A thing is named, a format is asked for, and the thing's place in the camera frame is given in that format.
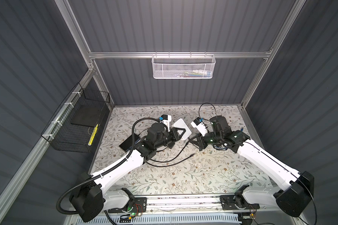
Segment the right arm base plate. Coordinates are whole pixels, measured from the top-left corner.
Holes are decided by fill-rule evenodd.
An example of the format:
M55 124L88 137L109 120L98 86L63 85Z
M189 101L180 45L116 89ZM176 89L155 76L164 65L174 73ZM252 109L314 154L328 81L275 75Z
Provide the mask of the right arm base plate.
M236 195L221 195L219 197L223 210L258 210L259 204L249 204L246 200Z

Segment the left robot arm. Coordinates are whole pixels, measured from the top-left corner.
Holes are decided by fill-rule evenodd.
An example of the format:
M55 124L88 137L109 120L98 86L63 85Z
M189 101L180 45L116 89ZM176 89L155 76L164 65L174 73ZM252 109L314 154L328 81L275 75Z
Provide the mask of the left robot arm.
M127 189L116 192L109 189L126 174L152 159L158 148L173 147L177 141L185 140L191 134L182 119L177 121L177 127L170 127L161 119L153 121L145 137L137 141L132 136L131 148L121 159L93 174L82 174L78 184L58 198L56 210L64 215L78 214L84 222L89 222L102 211L130 209L134 196Z

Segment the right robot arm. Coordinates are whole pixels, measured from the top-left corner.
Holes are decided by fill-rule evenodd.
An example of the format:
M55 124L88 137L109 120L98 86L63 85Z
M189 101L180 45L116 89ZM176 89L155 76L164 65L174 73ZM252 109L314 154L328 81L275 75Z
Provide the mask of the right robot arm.
M191 126L199 131L190 139L201 151L209 145L216 150L231 150L244 157L267 174L276 184L273 188L241 186L234 194L232 202L238 209L246 209L254 204L278 207L291 217L299 217L314 200L314 177L309 172L299 172L281 162L260 147L243 131L233 131L223 116L209 120L209 132L198 117Z

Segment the white box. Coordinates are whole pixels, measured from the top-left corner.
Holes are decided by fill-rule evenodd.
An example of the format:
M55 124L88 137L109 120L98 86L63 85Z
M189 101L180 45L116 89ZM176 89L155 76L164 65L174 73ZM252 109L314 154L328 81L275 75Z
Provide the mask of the white box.
M175 123L173 123L172 127L178 129L179 136L181 137L181 140L185 141L189 138L189 136L192 134L191 130L185 123L183 119L177 120Z

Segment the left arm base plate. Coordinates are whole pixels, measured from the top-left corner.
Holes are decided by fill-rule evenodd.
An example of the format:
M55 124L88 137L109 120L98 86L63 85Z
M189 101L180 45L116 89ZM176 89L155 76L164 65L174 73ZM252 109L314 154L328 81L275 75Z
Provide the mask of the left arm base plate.
M108 213L144 213L146 212L147 198L135 197L121 209L114 208L108 210Z

